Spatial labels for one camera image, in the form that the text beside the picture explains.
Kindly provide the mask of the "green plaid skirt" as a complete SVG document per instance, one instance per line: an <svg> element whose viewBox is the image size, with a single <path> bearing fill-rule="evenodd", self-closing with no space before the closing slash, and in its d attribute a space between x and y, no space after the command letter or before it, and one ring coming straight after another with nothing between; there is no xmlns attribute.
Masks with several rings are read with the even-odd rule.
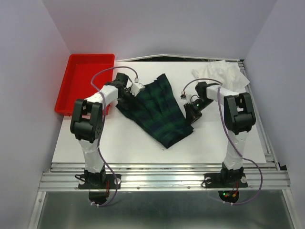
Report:
<svg viewBox="0 0 305 229"><path fill-rule="evenodd" d="M136 96L120 99L116 107L165 148L193 133L164 73Z"/></svg>

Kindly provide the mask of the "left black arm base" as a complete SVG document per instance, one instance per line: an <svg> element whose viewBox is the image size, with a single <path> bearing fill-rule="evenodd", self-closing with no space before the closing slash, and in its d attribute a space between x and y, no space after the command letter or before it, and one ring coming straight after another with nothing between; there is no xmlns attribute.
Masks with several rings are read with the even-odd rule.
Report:
<svg viewBox="0 0 305 229"><path fill-rule="evenodd" d="M78 189L88 190L90 204L98 208L109 206L121 188L121 174L106 174L105 167L100 173L84 170L74 177L78 180Z"/></svg>

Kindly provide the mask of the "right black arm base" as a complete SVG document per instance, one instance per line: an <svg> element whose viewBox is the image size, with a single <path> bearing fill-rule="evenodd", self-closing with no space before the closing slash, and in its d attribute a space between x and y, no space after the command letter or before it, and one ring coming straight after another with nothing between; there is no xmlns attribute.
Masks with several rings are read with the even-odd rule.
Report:
<svg viewBox="0 0 305 229"><path fill-rule="evenodd" d="M248 187L244 167L239 169L228 169L224 163L219 173L205 173L201 187L207 189L220 189L219 197L229 204L237 204L240 188Z"/></svg>

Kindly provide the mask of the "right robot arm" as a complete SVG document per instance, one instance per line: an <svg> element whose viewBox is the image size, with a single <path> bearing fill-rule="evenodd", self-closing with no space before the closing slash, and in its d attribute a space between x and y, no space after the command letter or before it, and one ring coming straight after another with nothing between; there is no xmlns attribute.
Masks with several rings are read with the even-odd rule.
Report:
<svg viewBox="0 0 305 229"><path fill-rule="evenodd" d="M190 124L202 116L202 110L212 102L218 103L220 118L228 139L226 155L219 180L230 186L243 177L243 153L246 138L256 123L251 96L247 92L238 93L225 89L219 82L199 82L195 86L198 99L187 99L184 104L186 121Z"/></svg>

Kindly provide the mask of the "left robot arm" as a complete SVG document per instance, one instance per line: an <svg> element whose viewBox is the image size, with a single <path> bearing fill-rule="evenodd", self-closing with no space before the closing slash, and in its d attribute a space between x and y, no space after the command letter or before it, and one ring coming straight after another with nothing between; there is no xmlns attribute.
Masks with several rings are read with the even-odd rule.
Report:
<svg viewBox="0 0 305 229"><path fill-rule="evenodd" d="M134 98L144 86L136 77L131 86L127 86L129 76L118 73L112 82L107 82L96 93L74 103L70 131L79 141L85 160L85 171L91 173L90 183L101 188L106 183L106 176L101 173L104 161L99 150L107 106L123 98Z"/></svg>

